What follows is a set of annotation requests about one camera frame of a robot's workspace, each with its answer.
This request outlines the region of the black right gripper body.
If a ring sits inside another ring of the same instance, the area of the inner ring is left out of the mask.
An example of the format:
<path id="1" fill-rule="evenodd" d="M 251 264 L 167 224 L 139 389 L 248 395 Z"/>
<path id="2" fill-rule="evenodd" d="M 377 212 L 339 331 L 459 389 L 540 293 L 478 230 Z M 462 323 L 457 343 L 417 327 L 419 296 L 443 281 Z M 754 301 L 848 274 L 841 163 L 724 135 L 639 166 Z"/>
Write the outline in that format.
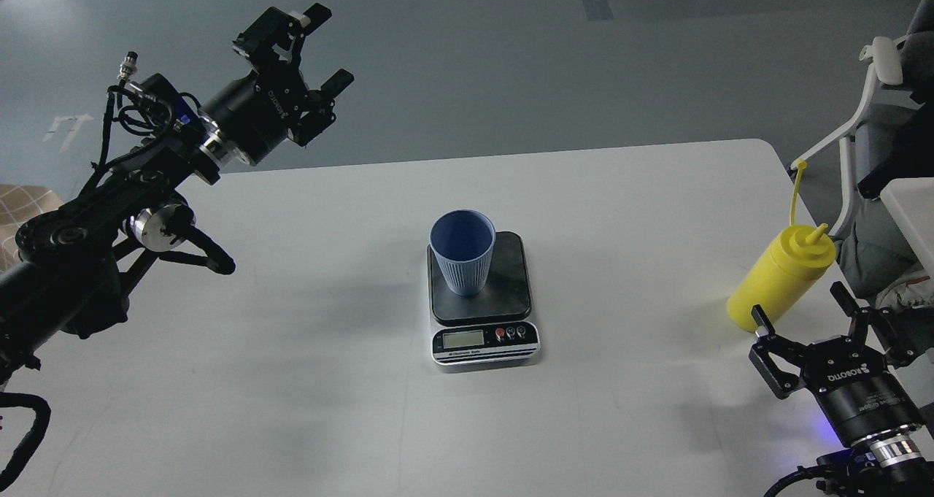
<path id="1" fill-rule="evenodd" d="M 881 352 L 840 336 L 805 347 L 801 378 L 838 440 L 854 447 L 888 431 L 924 424 Z"/>

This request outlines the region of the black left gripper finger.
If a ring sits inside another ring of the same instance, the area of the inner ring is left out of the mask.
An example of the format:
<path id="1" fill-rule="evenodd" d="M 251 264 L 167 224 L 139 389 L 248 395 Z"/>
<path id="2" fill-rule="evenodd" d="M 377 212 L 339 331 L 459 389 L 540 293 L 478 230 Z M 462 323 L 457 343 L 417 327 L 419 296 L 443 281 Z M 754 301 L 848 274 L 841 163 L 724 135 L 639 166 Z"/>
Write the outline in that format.
<path id="1" fill-rule="evenodd" d="M 286 88 L 307 89 L 300 70 L 301 48 L 306 36 L 330 18 L 330 9 L 322 4 L 313 4 L 304 12 L 269 7 L 233 41 L 233 50 L 252 68 L 250 74 L 233 81 L 234 87 L 269 78 L 284 82 Z"/>
<path id="2" fill-rule="evenodd" d="M 290 119 L 289 139 L 299 147 L 307 145 L 336 122 L 336 98 L 355 81 L 354 74 L 340 69 L 318 89 L 310 89 L 300 98 Z"/>

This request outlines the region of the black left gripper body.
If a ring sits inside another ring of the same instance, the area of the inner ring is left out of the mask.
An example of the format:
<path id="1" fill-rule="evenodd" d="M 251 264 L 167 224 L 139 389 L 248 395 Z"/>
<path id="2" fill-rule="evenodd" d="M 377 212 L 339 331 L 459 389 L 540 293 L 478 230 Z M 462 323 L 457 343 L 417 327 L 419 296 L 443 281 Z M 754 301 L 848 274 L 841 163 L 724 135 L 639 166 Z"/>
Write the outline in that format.
<path id="1" fill-rule="evenodd" d="M 201 116 L 227 151 L 257 166 L 281 142 L 306 144 L 301 118 L 308 109 L 308 85 L 300 72 L 254 70 L 201 106 Z"/>

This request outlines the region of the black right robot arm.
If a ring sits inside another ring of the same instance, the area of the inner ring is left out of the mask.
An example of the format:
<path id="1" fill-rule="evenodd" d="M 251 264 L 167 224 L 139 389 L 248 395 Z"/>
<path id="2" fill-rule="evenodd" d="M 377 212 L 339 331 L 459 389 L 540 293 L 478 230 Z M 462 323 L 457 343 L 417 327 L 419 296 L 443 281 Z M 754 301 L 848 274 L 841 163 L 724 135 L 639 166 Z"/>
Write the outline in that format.
<path id="1" fill-rule="evenodd" d="M 908 322 L 932 313 L 861 307 L 840 282 L 830 293 L 849 317 L 849 331 L 810 344 L 777 334 L 764 309 L 752 307 L 751 363 L 777 398 L 798 390 L 813 395 L 842 446 L 780 478 L 767 495 L 811 480 L 830 496 L 930 496 L 932 461 L 911 437 L 927 420 L 894 370 L 911 365 L 932 341 L 908 334 Z"/>

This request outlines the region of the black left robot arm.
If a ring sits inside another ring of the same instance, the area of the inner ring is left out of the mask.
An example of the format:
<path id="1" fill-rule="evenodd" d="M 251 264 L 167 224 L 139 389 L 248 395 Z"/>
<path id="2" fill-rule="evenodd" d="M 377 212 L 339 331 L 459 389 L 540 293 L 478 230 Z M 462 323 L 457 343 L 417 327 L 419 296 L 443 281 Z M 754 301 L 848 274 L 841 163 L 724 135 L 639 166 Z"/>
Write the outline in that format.
<path id="1" fill-rule="evenodd" d="M 331 18 L 322 4 L 268 8 L 233 41 L 250 64 L 206 104 L 161 74 L 142 82 L 136 52 L 107 88 L 102 147 L 77 197 L 21 224 L 20 262 L 2 274 L 2 383 L 39 370 L 56 333 L 87 339 L 127 321 L 131 291 L 157 261 L 236 271 L 196 225 L 177 192 L 189 177 L 215 184 L 231 160 L 256 166 L 284 141 L 306 147 L 336 121 L 336 98 L 354 81 L 334 72 L 319 88 L 301 73 L 306 38 Z"/>

